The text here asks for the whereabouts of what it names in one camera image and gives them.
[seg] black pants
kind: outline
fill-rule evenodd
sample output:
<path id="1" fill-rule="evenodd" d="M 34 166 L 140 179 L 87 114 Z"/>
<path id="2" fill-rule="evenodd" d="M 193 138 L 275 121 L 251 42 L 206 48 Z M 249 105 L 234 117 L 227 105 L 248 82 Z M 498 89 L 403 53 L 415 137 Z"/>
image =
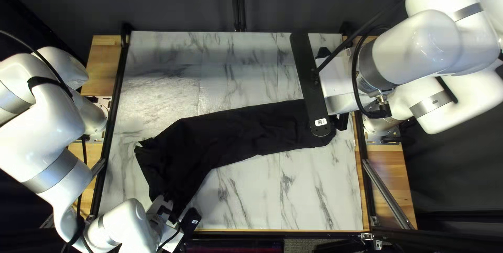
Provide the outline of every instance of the black pants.
<path id="1" fill-rule="evenodd" d="M 154 200 L 173 200 L 177 215 L 208 172 L 255 155 L 325 146 L 335 135 L 311 133 L 304 100 L 284 101 L 180 119 L 141 141 L 136 159 Z"/>

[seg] qr code label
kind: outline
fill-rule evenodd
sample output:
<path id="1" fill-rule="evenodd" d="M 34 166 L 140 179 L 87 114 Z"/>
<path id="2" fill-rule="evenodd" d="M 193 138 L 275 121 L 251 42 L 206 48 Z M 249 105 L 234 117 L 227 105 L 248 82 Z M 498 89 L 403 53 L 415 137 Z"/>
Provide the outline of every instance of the qr code label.
<path id="1" fill-rule="evenodd" d="M 314 125 L 316 125 L 316 126 L 322 126 L 325 124 L 326 124 L 326 119 L 320 119 L 320 120 L 314 121 Z"/>

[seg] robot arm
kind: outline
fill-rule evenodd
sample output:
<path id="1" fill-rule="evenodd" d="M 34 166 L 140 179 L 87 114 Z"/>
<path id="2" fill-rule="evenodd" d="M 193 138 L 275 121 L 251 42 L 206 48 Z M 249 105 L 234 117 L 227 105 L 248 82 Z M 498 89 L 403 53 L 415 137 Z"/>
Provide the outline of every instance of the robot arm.
<path id="1" fill-rule="evenodd" d="M 83 66 L 66 52 L 51 47 L 39 52 L 71 88 L 87 80 Z M 27 81 L 32 77 L 49 80 L 29 89 Z M 79 226 L 72 204 L 92 179 L 89 168 L 66 146 L 83 133 L 101 132 L 106 123 L 99 108 L 70 90 L 72 98 L 33 55 L 22 53 L 0 63 L 0 168 L 52 205 L 55 228 L 66 242 Z M 156 252 L 173 230 L 166 225 L 167 217 L 161 218 L 157 211 L 151 216 L 156 218 L 157 230 L 142 205 L 129 199 L 86 225 L 72 245 L 88 252 L 85 238 L 95 253 L 108 252 L 120 243 L 121 252 Z"/>
<path id="2" fill-rule="evenodd" d="M 366 128 L 386 133 L 388 127 L 415 116 L 427 133 L 435 134 L 500 104 L 503 81 L 494 68 L 501 64 L 497 60 L 501 38 L 493 24 L 496 20 L 495 27 L 500 27 L 502 3 L 406 0 L 410 17 L 364 45 L 358 54 L 356 83 L 363 106 L 377 106 L 372 103 L 375 97 L 380 104 L 389 103 L 391 110 L 386 119 L 366 120 Z M 349 57 L 341 53 L 332 61 L 319 75 L 329 112 L 357 110 L 351 82 L 345 81 L 351 73 L 340 68 L 351 66 Z M 435 77 L 442 77 L 457 103 Z"/>

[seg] marble surface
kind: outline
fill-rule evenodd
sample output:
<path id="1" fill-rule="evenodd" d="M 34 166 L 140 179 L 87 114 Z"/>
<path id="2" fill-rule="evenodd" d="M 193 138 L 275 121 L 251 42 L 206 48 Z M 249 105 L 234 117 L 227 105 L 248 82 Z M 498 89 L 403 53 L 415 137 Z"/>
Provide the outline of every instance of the marble surface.
<path id="1" fill-rule="evenodd" d="M 310 34 L 313 53 L 342 42 Z M 100 213 L 148 185 L 133 153 L 179 118 L 302 98 L 288 33 L 133 32 Z M 325 147 L 212 170 L 188 207 L 204 229 L 362 230 L 352 122 Z"/>

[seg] wooden tabletop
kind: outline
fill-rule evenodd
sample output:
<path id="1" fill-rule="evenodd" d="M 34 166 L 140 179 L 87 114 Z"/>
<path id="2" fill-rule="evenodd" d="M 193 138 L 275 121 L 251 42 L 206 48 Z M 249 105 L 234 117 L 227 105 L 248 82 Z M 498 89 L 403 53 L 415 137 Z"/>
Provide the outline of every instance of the wooden tabletop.
<path id="1" fill-rule="evenodd" d="M 373 38 L 374 37 L 369 37 L 365 42 L 368 42 Z M 86 67 L 89 73 L 89 81 L 82 87 L 82 95 L 112 95 L 120 51 L 120 36 L 93 37 Z M 363 186 L 360 153 L 358 151 L 358 141 L 356 140 L 356 142 L 355 155 L 362 199 L 363 230 L 368 231 L 370 227 L 367 214 L 367 204 L 365 202 L 366 199 Z M 100 158 L 102 144 L 87 143 L 86 147 L 88 166 L 91 168 Z M 73 143 L 68 147 L 68 149 L 79 159 L 83 159 L 82 145 L 80 143 Z M 402 207 L 402 210 L 405 212 L 407 217 L 411 220 L 413 226 L 417 228 L 401 145 L 368 145 L 367 151 L 372 166 L 393 194 L 393 197 L 397 200 L 398 204 Z M 89 184 L 83 193 L 81 214 L 84 217 L 88 216 L 91 208 L 95 180 L 96 179 L 93 179 L 91 184 Z M 391 210 L 375 186 L 373 192 L 376 214 L 381 225 L 398 227 Z"/>

